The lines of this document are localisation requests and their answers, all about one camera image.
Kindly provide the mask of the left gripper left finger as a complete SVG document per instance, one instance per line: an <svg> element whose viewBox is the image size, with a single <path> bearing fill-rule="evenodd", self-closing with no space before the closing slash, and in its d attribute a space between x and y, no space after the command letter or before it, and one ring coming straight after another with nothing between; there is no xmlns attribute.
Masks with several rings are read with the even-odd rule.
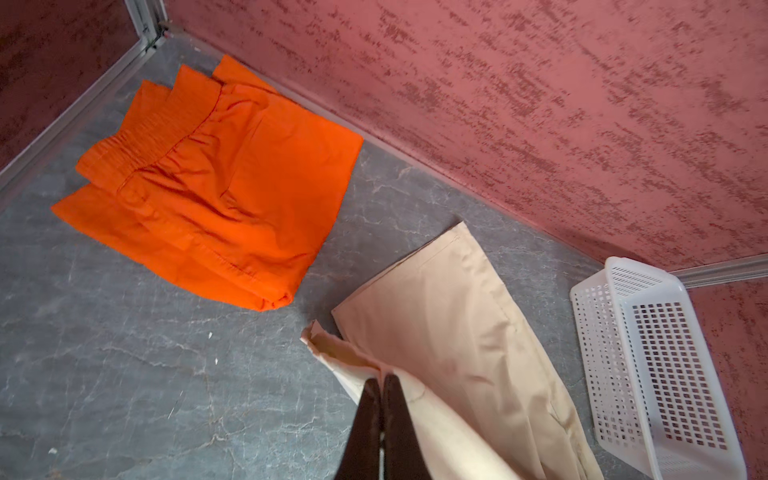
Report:
<svg viewBox="0 0 768 480"><path fill-rule="evenodd" d="M378 480L381 449L381 391L376 379L368 379L335 480Z"/></svg>

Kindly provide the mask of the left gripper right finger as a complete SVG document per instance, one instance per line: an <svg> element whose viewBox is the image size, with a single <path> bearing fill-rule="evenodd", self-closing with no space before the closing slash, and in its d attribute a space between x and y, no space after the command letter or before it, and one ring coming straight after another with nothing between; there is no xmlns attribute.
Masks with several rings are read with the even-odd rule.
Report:
<svg viewBox="0 0 768 480"><path fill-rule="evenodd" d="M399 378L388 374L382 393L384 478L430 480Z"/></svg>

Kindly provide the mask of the beige shorts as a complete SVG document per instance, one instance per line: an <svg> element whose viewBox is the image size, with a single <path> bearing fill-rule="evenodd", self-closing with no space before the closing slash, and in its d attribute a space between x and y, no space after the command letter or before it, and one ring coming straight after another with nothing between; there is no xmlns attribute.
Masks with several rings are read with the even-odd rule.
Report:
<svg viewBox="0 0 768 480"><path fill-rule="evenodd" d="M431 479L599 479L577 409L479 243L457 224L302 333L357 406L396 375Z"/></svg>

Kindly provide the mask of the white plastic laundry basket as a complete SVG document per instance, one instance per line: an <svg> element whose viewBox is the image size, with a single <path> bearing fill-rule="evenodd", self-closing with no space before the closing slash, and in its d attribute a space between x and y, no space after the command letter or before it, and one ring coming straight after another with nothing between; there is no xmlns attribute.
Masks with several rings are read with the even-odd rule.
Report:
<svg viewBox="0 0 768 480"><path fill-rule="evenodd" d="M610 257L570 291L597 441L652 479L744 479L747 468L688 292Z"/></svg>

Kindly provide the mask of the orange shorts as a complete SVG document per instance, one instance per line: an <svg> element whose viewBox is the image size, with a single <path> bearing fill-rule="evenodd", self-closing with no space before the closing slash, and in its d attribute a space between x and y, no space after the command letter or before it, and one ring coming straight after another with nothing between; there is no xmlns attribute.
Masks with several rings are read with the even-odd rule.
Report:
<svg viewBox="0 0 768 480"><path fill-rule="evenodd" d="M275 310L330 234L362 145L227 56L211 75L143 81L53 211L182 289Z"/></svg>

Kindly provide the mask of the right corner aluminium post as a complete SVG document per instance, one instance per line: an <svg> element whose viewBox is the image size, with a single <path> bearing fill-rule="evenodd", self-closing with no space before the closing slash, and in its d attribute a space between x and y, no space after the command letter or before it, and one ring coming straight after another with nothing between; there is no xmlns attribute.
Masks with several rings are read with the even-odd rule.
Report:
<svg viewBox="0 0 768 480"><path fill-rule="evenodd" d="M681 269L672 272L687 289L766 278L768 254Z"/></svg>

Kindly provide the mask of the corner aluminium post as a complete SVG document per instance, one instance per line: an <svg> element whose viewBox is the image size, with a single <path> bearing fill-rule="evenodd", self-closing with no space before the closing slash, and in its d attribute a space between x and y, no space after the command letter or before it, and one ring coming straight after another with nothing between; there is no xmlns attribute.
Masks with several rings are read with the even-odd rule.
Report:
<svg viewBox="0 0 768 480"><path fill-rule="evenodd" d="M672 272L687 289L766 278L768 254L681 269Z"/></svg>
<svg viewBox="0 0 768 480"><path fill-rule="evenodd" d="M163 0L125 0L124 4L144 48L163 37L168 21Z"/></svg>

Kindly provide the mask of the left corner aluminium post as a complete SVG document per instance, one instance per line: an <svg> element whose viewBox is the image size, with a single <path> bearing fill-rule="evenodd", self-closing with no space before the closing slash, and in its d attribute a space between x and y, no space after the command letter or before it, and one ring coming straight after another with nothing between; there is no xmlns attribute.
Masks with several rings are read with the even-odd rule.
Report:
<svg viewBox="0 0 768 480"><path fill-rule="evenodd" d="M144 48L163 37L168 21L163 0L125 0L124 4Z"/></svg>

